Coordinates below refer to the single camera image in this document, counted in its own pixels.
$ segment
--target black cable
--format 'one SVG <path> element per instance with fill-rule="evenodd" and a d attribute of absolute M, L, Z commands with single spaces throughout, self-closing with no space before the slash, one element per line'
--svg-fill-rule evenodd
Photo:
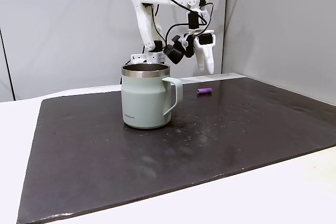
<path fill-rule="evenodd" d="M 191 13 L 196 14 L 202 21 L 205 22 L 205 24 L 202 24 L 202 25 L 207 25 L 207 21 L 205 20 L 205 18 L 203 18 L 200 14 L 198 14 L 198 12 L 195 12 L 195 11 L 189 9 L 188 7 L 185 7 L 185 6 L 181 5 L 180 3 L 176 2 L 175 0 L 170 0 L 170 1 L 173 2 L 174 4 L 178 5 L 179 7 L 183 8 L 183 9 L 185 9 L 185 10 L 191 12 Z"/>
<path fill-rule="evenodd" d="M 158 29 L 156 28 L 156 24 L 155 24 L 155 21 L 154 21 L 154 5 L 152 5 L 152 18 L 153 18 L 153 24 L 154 24 L 155 31 L 164 40 L 164 38 L 162 37 L 162 35 L 159 33 Z"/>
<path fill-rule="evenodd" d="M 205 30 L 208 29 L 208 27 L 209 27 L 209 25 L 210 25 L 210 23 L 211 23 L 212 12 L 214 11 L 214 3 L 209 2 L 209 3 L 205 4 L 205 5 L 203 5 L 202 7 L 204 7 L 204 6 L 206 6 L 206 5 L 212 5 L 212 8 L 211 8 L 211 14 L 210 14 L 210 19 L 209 19 L 209 23 L 207 24 L 207 26 L 204 28 L 203 31 L 201 31 L 199 34 L 194 35 L 194 37 L 197 37 L 197 36 L 201 35 L 202 33 L 204 33 Z"/>
<path fill-rule="evenodd" d="M 5 55 L 5 61 L 6 61 L 6 67 L 7 67 L 8 77 L 9 77 L 9 83 L 11 84 L 11 85 L 10 85 L 10 88 L 11 88 L 11 90 L 12 90 L 13 100 L 16 101 L 15 93 L 14 93 L 14 88 L 13 88 L 13 83 L 12 83 L 12 78 L 10 77 L 11 73 L 10 73 L 10 71 L 9 71 L 9 66 L 8 66 L 8 61 L 7 61 L 6 51 L 5 51 L 4 40 L 3 40 L 3 38 L 2 38 L 1 28 L 0 28 L 0 39 L 1 39 L 1 41 L 2 41 L 2 47 L 3 47 L 3 49 L 4 49 L 4 55 Z"/>
<path fill-rule="evenodd" d="M 157 7 L 156 7 L 156 12 L 155 12 L 155 16 L 157 15 L 157 12 L 159 11 L 159 4 L 157 4 Z"/>

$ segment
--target stainless steel rim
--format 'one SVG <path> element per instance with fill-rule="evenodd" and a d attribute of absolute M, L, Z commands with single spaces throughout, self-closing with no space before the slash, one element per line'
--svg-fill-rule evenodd
<path fill-rule="evenodd" d="M 136 63 L 123 66 L 121 68 L 121 74 L 134 78 L 169 76 L 170 67 L 161 63 Z"/>

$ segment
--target white table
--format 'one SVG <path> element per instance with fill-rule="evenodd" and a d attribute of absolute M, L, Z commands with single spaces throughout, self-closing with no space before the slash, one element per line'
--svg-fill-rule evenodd
<path fill-rule="evenodd" d="M 235 73 L 184 83 L 243 78 Z M 67 90 L 0 103 L 0 223 L 15 223 L 43 99 L 120 90 Z M 336 223 L 336 147 L 210 183 L 53 223 Z"/>

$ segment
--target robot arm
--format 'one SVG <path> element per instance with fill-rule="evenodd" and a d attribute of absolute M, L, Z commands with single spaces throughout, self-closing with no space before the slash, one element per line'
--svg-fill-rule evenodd
<path fill-rule="evenodd" d="M 146 49 L 145 54 L 131 56 L 131 62 L 164 62 L 167 55 L 177 64 L 184 55 L 191 57 L 196 54 L 197 63 L 201 71 L 204 65 L 210 73 L 214 70 L 212 47 L 215 45 L 213 30 L 204 30 L 204 26 L 211 21 L 208 11 L 204 6 L 208 0 L 132 0 L 137 14 L 140 34 Z M 165 45 L 162 29 L 153 15 L 154 4 L 179 5 L 187 12 L 188 32 L 184 36 L 175 36 L 174 45 Z"/>

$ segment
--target mug handle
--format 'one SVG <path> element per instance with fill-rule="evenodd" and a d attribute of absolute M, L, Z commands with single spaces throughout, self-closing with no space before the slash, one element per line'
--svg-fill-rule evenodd
<path fill-rule="evenodd" d="M 165 116 L 168 113 L 170 113 L 172 111 L 172 109 L 175 108 L 176 105 L 178 105 L 180 102 L 182 102 L 182 100 L 183 100 L 183 84 L 182 84 L 182 81 L 180 81 L 179 79 L 175 79 L 175 78 L 172 78 L 172 77 L 166 77 L 166 78 L 163 78 L 162 80 L 173 83 L 175 85 L 175 93 L 176 93 L 175 104 L 163 114 L 163 116 Z"/>

